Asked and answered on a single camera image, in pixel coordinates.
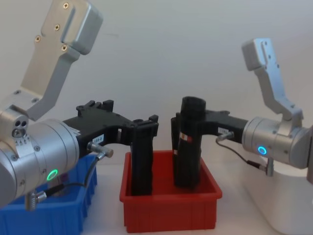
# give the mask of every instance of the silver cylinder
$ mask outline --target silver cylinder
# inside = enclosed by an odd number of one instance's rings
[[[311,130],[298,127],[285,136],[279,134],[280,124],[261,117],[248,122],[242,138],[244,149],[299,169],[307,168]]]
[[[79,146],[71,129],[61,121],[30,125],[28,141],[19,156],[0,142],[0,207],[71,170],[79,160]]]

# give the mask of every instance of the red plastic bin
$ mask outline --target red plastic bin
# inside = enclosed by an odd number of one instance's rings
[[[174,186],[172,151],[155,151],[153,193],[131,196],[131,155],[126,154],[120,201],[129,233],[213,229],[222,191],[201,159],[200,184],[194,190]]]

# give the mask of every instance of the black bracket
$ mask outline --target black bracket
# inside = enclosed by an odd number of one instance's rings
[[[112,100],[90,101],[78,106],[78,116],[64,123],[79,131],[76,137],[80,158],[90,153],[87,144],[93,140],[99,145],[119,143],[131,146],[132,195],[151,194],[153,137],[157,136],[158,116],[131,121],[113,113],[113,105]]]

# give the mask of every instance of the blue led ring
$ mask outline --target blue led ring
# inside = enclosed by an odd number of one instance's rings
[[[266,150],[266,148],[264,148],[263,146],[258,147],[258,151],[260,154],[262,155],[266,155],[268,153],[268,151]]]

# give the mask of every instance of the green led ring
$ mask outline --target green led ring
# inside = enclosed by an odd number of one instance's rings
[[[55,178],[58,174],[58,170],[57,169],[54,169],[52,170],[49,174],[48,174],[48,177],[47,177],[47,180],[50,181],[52,180],[53,178]]]

